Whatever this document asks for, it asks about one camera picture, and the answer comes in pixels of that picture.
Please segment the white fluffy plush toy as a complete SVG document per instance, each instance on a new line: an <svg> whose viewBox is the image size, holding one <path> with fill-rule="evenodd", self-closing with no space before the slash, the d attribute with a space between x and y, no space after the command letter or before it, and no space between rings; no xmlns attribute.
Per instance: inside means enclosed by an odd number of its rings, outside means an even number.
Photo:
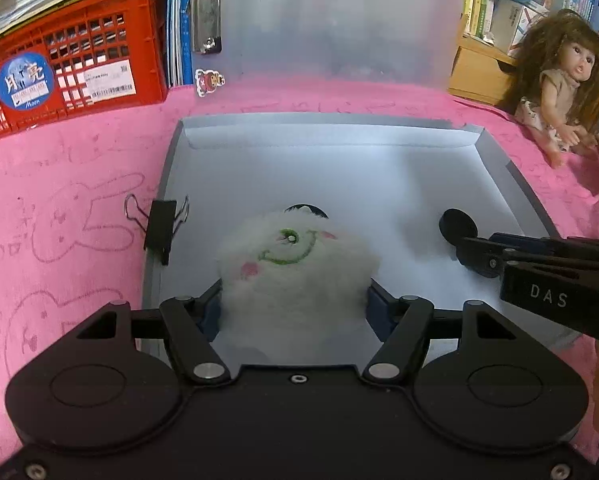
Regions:
<svg viewBox="0 0 599 480"><path fill-rule="evenodd" d="M244 221L220 245L216 340L240 359L336 362L360 350L379 257L360 236L304 211Z"/></svg>

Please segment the translucent file folder box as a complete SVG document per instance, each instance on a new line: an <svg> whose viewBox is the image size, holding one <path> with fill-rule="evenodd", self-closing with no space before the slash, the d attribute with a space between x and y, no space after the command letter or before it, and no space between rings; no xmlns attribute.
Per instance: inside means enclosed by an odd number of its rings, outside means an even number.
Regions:
<svg viewBox="0 0 599 480"><path fill-rule="evenodd" d="M309 80L446 89L462 0L168 0L170 82Z"/></svg>

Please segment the pink bunny towel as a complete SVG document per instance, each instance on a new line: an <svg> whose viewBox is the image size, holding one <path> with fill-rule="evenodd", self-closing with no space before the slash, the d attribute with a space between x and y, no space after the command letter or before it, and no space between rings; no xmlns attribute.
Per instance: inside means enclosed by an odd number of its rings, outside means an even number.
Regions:
<svg viewBox="0 0 599 480"><path fill-rule="evenodd" d="M78 116L0 137L0 464L20 446L6 409L10 375L103 304L138 306L140 230L124 198L148 206L177 122L191 115L321 112L448 120L486 128L563 235L599 238L599 157L548 167L496 108L414 84L294 78L191 87L162 103Z"/></svg>

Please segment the wooden drawer organizer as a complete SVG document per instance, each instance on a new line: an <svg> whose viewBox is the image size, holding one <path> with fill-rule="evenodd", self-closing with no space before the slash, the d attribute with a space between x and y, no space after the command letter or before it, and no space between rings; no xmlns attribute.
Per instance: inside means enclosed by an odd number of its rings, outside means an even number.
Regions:
<svg viewBox="0 0 599 480"><path fill-rule="evenodd" d="M497 105L505 96L516 70L516 59L464 32L462 14L457 35L448 92L453 96Z"/></svg>

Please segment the black binder clip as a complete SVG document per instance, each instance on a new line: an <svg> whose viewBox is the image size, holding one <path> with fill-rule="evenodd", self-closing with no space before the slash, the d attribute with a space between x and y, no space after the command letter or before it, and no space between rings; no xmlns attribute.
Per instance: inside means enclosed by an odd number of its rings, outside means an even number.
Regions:
<svg viewBox="0 0 599 480"><path fill-rule="evenodd" d="M189 218L189 196L181 205L176 200L152 200L150 211L145 212L136 195L129 193L124 199L123 210L126 219L134 222L143 232L143 249L153 252L162 266L168 266L173 240Z"/></svg>

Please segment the red plastic crate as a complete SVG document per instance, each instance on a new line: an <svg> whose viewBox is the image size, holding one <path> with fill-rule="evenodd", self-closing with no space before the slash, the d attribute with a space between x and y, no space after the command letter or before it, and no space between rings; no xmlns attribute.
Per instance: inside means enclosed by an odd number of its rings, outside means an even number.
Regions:
<svg viewBox="0 0 599 480"><path fill-rule="evenodd" d="M165 0L70 0L0 36L0 136L165 100Z"/></svg>

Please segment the brown haired baby doll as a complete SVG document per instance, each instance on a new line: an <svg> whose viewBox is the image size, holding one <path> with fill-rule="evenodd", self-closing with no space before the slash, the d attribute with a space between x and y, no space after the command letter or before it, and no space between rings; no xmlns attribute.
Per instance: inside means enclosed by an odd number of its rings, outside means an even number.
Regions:
<svg viewBox="0 0 599 480"><path fill-rule="evenodd" d="M498 106L531 134L551 168L563 166L567 153L595 152L589 128L598 101L599 35L569 9L531 24Z"/></svg>

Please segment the white cardboard box tray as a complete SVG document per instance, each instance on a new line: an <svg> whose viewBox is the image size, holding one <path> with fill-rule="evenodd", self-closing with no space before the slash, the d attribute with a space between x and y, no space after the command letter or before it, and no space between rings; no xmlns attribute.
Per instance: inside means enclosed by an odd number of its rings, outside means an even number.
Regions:
<svg viewBox="0 0 599 480"><path fill-rule="evenodd" d="M561 351L573 330L499 297L498 284L464 269L438 221L457 208L478 232L554 236L557 228L509 155L481 127L429 119L310 113L188 117L178 122L158 197L188 204L170 262L148 257L143 308L197 297L218 278L217 249L249 218L294 205L321 209L365 237L392 295L442 309L487 302L546 347Z"/></svg>

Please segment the small black round cap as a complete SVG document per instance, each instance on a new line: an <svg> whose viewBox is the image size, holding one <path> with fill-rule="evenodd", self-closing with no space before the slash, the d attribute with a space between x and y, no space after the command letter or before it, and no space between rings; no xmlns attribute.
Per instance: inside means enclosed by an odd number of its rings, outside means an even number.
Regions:
<svg viewBox="0 0 599 480"><path fill-rule="evenodd" d="M456 208L449 208L441 215L438 227L441 236L453 247L457 247L465 238L478 236L477 225L473 219Z"/></svg>

